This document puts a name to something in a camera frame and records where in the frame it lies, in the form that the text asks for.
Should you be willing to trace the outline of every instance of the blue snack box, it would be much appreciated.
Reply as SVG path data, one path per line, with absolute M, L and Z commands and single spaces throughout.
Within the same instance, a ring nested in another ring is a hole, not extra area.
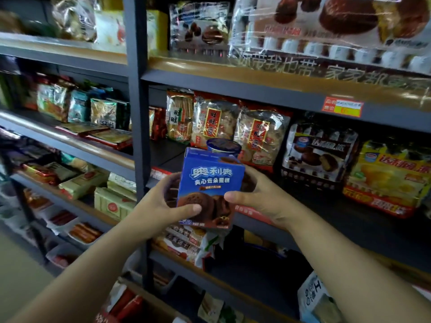
M 234 156 L 190 148 L 186 149 L 177 207 L 200 204 L 202 211 L 181 224 L 201 228 L 228 229 L 234 204 L 224 199 L 224 193 L 241 189 L 245 166 Z

